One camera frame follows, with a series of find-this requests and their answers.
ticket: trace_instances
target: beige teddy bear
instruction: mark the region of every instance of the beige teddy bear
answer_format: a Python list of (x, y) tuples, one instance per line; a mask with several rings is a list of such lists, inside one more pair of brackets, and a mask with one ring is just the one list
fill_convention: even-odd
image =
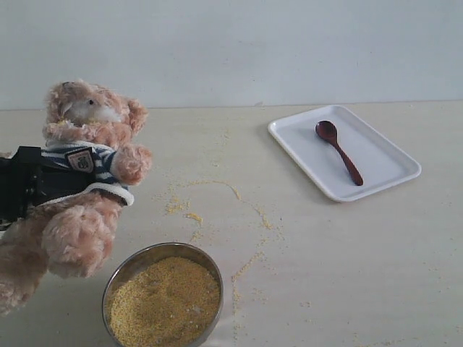
[(21, 307), (49, 270), (89, 277), (111, 254), (118, 218), (152, 165), (149, 149), (132, 138), (148, 112), (135, 99), (82, 80), (59, 83), (47, 95), (42, 156), (92, 174), (85, 190), (32, 206), (0, 239), (0, 314)]

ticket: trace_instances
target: wooden spoon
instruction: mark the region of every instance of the wooden spoon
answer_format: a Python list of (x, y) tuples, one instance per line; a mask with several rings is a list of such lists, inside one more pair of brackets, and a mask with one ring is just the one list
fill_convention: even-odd
[(327, 143), (329, 143), (334, 148), (336, 148), (336, 150), (338, 151), (339, 155), (342, 158), (342, 161), (344, 161), (344, 164), (346, 165), (347, 170), (349, 171), (352, 181), (357, 186), (362, 186), (363, 179), (359, 171), (357, 170), (357, 168), (355, 168), (355, 165), (349, 159), (346, 153), (344, 153), (341, 147), (339, 147), (338, 131), (336, 130), (336, 127), (334, 126), (334, 124), (331, 123), (330, 121), (319, 121), (317, 125), (315, 126), (315, 132), (322, 140), (325, 140)]

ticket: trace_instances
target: white wall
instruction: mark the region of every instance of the white wall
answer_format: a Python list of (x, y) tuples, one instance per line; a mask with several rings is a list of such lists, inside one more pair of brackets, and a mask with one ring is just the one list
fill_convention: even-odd
[(0, 0), (0, 109), (76, 77), (150, 107), (463, 98), (461, 0)]

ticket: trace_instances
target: table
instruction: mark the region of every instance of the table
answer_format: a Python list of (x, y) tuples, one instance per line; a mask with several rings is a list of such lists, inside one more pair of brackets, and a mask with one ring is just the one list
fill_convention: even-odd
[[(111, 346), (106, 281), (137, 250), (175, 240), (204, 249), (225, 280), (205, 347), (460, 346), (463, 101), (346, 106), (417, 159), (421, 176), (340, 204), (267, 131), (318, 106), (150, 110), (136, 140), (155, 165), (132, 188), (111, 259), (87, 280), (48, 274), (1, 318), (0, 345)], [(0, 112), (0, 150), (43, 145), (44, 118)]]

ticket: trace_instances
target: blue and white striped shirt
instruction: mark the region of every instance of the blue and white striped shirt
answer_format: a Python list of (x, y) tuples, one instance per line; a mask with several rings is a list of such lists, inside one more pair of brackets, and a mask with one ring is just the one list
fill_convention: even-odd
[(114, 176), (115, 155), (116, 151), (111, 147), (86, 141), (58, 142), (50, 140), (42, 149), (43, 157), (60, 166), (95, 174), (95, 183), (88, 186), (82, 193), (95, 189), (105, 190), (120, 196), (130, 206), (134, 201), (133, 195), (129, 192), (127, 185), (121, 184)]

